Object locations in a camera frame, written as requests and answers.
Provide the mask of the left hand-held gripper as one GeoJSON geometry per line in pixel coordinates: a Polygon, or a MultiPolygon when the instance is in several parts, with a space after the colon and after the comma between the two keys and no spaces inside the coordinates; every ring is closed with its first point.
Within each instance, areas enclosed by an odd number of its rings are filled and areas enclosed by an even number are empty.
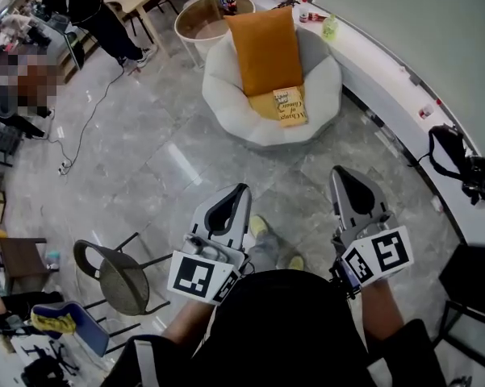
{"type": "Polygon", "coordinates": [[[250,260],[239,250],[249,228],[251,203],[249,187],[238,183],[218,190],[197,207],[191,234],[172,254],[169,291],[214,306],[223,303],[250,260]]]}

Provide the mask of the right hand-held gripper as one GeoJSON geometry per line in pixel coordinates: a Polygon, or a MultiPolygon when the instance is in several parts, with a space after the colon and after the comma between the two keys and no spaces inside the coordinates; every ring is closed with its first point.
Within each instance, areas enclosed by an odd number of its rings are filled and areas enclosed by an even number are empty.
{"type": "Polygon", "coordinates": [[[349,175],[348,196],[345,170],[340,165],[332,169],[332,204],[339,226],[332,236],[336,260],[330,281],[353,298],[362,288],[412,265],[413,254],[408,230],[387,212],[380,186],[356,170],[349,175]]]}

